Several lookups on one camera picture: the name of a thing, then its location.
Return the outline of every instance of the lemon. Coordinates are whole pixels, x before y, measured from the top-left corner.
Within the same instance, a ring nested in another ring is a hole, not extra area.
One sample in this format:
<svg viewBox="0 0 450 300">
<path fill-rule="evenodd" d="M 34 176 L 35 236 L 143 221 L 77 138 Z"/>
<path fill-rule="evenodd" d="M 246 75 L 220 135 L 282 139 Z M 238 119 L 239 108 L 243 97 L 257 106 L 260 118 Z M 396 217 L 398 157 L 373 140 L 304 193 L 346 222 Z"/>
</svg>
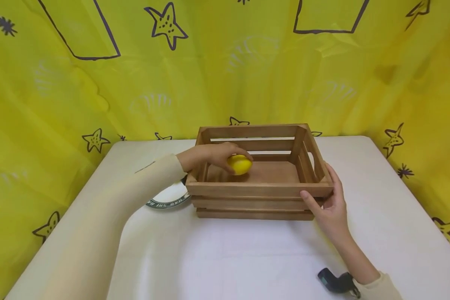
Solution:
<svg viewBox="0 0 450 300">
<path fill-rule="evenodd" d="M 234 169 L 235 175 L 243 175 L 250 170 L 252 162 L 244 155 L 232 155 L 227 163 Z"/>
</svg>

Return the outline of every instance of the yellow backdrop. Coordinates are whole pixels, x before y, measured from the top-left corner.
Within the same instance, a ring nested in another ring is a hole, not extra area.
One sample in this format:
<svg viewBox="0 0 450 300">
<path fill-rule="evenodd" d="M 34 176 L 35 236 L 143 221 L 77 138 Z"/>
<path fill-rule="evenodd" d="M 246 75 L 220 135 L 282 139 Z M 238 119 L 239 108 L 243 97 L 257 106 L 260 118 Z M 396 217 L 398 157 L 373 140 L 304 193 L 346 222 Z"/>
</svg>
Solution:
<svg viewBox="0 0 450 300">
<path fill-rule="evenodd" d="M 450 0 L 0 1 L 0 299 L 113 143 L 292 122 L 370 136 L 450 242 Z"/>
</svg>

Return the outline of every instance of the hand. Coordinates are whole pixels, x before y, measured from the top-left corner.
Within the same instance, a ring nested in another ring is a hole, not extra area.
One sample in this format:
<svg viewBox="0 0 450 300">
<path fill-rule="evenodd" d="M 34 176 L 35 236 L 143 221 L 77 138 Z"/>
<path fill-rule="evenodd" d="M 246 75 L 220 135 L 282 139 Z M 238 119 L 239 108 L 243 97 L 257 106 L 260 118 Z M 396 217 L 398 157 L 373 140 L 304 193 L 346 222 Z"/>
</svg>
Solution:
<svg viewBox="0 0 450 300">
<path fill-rule="evenodd" d="M 333 168 L 326 164 L 326 167 L 332 177 L 333 193 L 323 203 L 323 208 L 306 190 L 302 190 L 300 195 L 307 204 L 310 211 L 314 214 L 317 224 L 334 245 L 343 239 L 351 238 L 348 229 L 346 214 L 346 203 L 342 187 L 342 182 Z"/>
<path fill-rule="evenodd" d="M 232 142 L 223 142 L 219 144 L 204 145 L 208 151 L 207 162 L 216 165 L 227 171 L 230 174 L 235 174 L 234 169 L 227 163 L 227 159 L 234 154 L 244 155 L 249 160 L 253 161 L 252 156 L 244 149 L 238 147 Z"/>
<path fill-rule="evenodd" d="M 181 152 L 177 155 L 177 158 L 180 161 L 184 172 L 188 172 L 206 161 L 209 164 L 224 169 L 230 174 L 234 174 L 235 171 L 227 164 L 227 159 L 234 154 L 244 155 L 249 160 L 253 161 L 252 156 L 247 151 L 231 142 L 198 145 L 187 151 Z"/>
</svg>

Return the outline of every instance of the white table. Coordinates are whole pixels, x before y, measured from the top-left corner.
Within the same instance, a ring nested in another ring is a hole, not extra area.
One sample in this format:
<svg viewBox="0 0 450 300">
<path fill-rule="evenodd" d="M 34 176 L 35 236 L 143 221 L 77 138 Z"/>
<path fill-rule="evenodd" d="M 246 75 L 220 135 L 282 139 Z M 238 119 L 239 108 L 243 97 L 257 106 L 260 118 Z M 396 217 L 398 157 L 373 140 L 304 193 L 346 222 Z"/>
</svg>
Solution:
<svg viewBox="0 0 450 300">
<path fill-rule="evenodd" d="M 352 234 L 371 261 L 406 300 L 450 299 L 450 245 L 373 142 L 316 140 L 342 179 Z M 194 143 L 116 143 L 7 299 L 38 299 L 92 195 Z M 343 299 L 318 281 L 325 267 L 345 272 L 314 222 L 198 219 L 187 204 L 143 207 L 125 227 L 108 300 Z"/>
</svg>

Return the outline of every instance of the crate bottom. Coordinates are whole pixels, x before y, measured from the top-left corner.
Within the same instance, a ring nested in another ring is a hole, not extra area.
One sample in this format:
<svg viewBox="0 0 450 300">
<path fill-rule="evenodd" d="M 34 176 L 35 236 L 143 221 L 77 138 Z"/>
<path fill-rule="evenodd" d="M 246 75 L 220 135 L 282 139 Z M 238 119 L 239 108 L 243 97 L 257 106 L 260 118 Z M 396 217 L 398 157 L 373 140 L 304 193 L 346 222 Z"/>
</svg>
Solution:
<svg viewBox="0 0 450 300">
<path fill-rule="evenodd" d="M 218 219 L 253 219 L 253 220 L 288 220 L 288 221 L 312 221 L 313 214 L 309 210 L 229 210 L 197 208 L 198 218 Z"/>
</svg>

